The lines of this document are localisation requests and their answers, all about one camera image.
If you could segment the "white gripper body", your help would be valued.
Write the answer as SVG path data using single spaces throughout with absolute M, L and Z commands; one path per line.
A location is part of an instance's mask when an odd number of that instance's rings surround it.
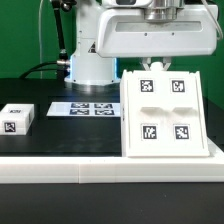
M 144 18 L 143 9 L 109 9 L 100 17 L 96 52 L 101 57 L 210 55 L 217 34 L 204 7 L 185 7 L 173 21 Z

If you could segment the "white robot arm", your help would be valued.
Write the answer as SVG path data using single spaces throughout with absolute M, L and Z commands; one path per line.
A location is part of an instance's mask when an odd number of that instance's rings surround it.
M 119 58 L 210 55 L 223 37 L 219 8 L 206 0 L 75 0 L 76 50 L 67 85 L 118 82 Z

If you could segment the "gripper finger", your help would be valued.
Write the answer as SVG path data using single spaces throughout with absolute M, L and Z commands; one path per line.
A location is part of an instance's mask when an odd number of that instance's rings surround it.
M 164 57 L 162 59 L 162 64 L 163 64 L 163 70 L 167 71 L 172 64 L 172 58 L 171 57 Z
M 150 71 L 151 70 L 151 59 L 150 58 L 142 58 L 141 66 L 145 71 Z

